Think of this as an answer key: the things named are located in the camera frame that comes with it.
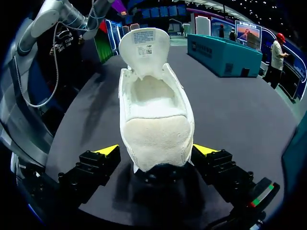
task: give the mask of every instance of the black pants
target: black pants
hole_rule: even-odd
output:
[[[281,75],[282,75],[282,70],[279,70],[279,69],[276,69],[272,66],[270,66],[268,68],[268,71],[265,75],[265,77],[263,78],[267,83],[271,83],[271,87],[273,89],[276,89],[279,81],[280,81],[280,78],[281,78]]]

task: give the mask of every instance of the shoe label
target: shoe label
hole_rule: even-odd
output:
[[[148,58],[153,54],[153,45],[143,45],[137,47],[139,58]]]
[[[146,30],[133,33],[133,43],[142,44],[148,42],[154,42],[155,40],[155,30]]]

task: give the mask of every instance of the red hard hat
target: red hard hat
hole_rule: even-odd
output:
[[[278,33],[276,37],[279,38],[280,40],[282,40],[283,43],[286,43],[286,39],[285,39],[285,37],[282,33]]]

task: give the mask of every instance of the white shirt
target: white shirt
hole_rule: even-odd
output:
[[[283,54],[282,47],[278,41],[274,41],[272,47],[272,62],[271,66],[275,69],[283,70],[283,57],[280,55]]]

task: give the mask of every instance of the shoe tongue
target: shoe tongue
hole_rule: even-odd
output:
[[[168,34],[157,28],[142,28],[127,33],[119,44],[119,53],[135,74],[159,78],[167,62],[170,47]]]

